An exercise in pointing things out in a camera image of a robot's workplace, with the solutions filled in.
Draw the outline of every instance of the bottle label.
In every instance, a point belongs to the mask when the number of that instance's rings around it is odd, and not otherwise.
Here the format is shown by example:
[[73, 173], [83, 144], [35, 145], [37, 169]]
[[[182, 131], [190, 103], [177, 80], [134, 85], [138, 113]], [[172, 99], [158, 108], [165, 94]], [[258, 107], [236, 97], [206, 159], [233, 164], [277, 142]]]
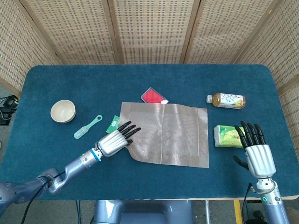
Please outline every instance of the bottle label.
[[243, 96], [234, 94], [220, 94], [219, 107], [240, 109], [243, 106]]

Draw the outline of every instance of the woven panel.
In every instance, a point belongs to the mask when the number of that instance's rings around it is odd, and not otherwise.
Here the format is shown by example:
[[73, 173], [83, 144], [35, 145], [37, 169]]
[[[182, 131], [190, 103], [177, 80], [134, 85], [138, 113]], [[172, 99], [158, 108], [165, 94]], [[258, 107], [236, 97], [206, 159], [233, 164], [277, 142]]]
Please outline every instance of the woven panel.
[[284, 0], [238, 63], [262, 63], [273, 74], [277, 88], [299, 74], [299, 1]]
[[3, 84], [20, 92], [28, 70], [39, 64], [57, 64], [57, 59], [16, 3], [1, 0], [0, 77], [5, 82]]
[[280, 97], [299, 160], [299, 84]]
[[101, 0], [24, 2], [66, 64], [116, 63]]
[[231, 63], [271, 0], [202, 0], [186, 63]]
[[114, 0], [125, 63], [178, 63], [193, 0]]

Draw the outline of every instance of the plastic bottle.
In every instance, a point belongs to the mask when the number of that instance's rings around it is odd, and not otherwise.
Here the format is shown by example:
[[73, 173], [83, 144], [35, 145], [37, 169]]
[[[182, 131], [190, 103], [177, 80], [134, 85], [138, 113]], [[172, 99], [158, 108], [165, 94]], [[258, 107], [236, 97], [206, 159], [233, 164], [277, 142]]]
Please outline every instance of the plastic bottle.
[[207, 103], [212, 103], [216, 107], [242, 109], [246, 104], [246, 98], [241, 95], [216, 93], [206, 97]]

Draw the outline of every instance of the green package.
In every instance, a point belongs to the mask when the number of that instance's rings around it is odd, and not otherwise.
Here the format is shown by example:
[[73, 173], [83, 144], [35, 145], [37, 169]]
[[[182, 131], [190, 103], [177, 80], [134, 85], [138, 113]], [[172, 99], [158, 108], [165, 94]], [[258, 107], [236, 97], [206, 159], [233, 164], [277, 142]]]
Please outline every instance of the green package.
[[111, 122], [109, 128], [107, 129], [107, 133], [111, 133], [112, 131], [118, 128], [118, 124], [120, 123], [120, 117], [114, 116], [113, 121]]
[[217, 125], [214, 128], [214, 139], [216, 147], [234, 147], [242, 148], [240, 137], [235, 127]]

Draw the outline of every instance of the blue table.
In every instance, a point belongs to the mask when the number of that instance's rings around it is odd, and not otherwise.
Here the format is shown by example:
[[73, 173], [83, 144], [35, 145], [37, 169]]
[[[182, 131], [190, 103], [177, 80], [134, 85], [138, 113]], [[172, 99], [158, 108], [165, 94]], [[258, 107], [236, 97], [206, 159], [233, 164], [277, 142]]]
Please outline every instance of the blue table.
[[[26, 77], [0, 180], [25, 182], [49, 168], [64, 170], [103, 137], [121, 102], [141, 102], [153, 87], [170, 103], [208, 111], [210, 168], [148, 164], [132, 159], [126, 149], [102, 161], [68, 185], [61, 194], [43, 199], [159, 199], [244, 197], [250, 173], [233, 155], [242, 149], [215, 148], [216, 125], [258, 123], [270, 145], [282, 196], [299, 194], [299, 165], [277, 91], [263, 65], [95, 65], [37, 66]], [[217, 92], [247, 97], [242, 110], [217, 108], [206, 96]], [[77, 110], [66, 124], [50, 117], [53, 104], [71, 100]], [[73, 134], [101, 114], [103, 120], [79, 140]]]

